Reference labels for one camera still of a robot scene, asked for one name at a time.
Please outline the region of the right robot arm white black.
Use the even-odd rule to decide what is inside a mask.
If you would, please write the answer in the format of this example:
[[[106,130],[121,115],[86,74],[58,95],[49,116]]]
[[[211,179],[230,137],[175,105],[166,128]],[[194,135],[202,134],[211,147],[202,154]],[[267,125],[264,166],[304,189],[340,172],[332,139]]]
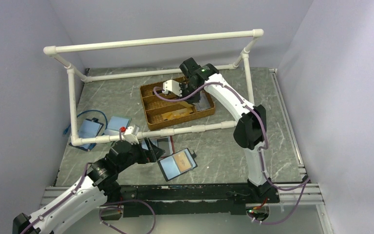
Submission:
[[[233,116],[237,123],[233,138],[243,148],[248,166],[249,197],[254,202],[263,201],[272,187],[264,161],[264,151],[269,147],[266,109],[242,97],[210,63],[200,66],[188,58],[179,68],[186,77],[180,84],[182,99],[196,103],[199,92],[205,90]]]

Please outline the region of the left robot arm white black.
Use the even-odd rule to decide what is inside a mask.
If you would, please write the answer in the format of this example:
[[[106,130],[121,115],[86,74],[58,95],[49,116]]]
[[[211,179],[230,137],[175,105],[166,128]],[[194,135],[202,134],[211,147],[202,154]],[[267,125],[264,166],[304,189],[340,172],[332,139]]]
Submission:
[[[165,150],[150,139],[131,144],[119,140],[109,152],[93,163],[87,163],[80,178],[60,196],[30,215],[19,214],[13,220],[14,234],[54,234],[72,224],[79,215],[85,215],[102,205],[117,207],[127,195],[122,195],[118,176],[133,164],[156,162]]]

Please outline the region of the gold credit card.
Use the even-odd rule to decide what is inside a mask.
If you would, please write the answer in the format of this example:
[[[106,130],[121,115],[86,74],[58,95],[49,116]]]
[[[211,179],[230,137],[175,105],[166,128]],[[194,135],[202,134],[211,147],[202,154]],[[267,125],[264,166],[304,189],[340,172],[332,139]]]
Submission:
[[[179,169],[179,171],[185,172],[191,168],[191,163],[187,157],[187,154],[184,152],[176,153],[174,156],[174,161]]]

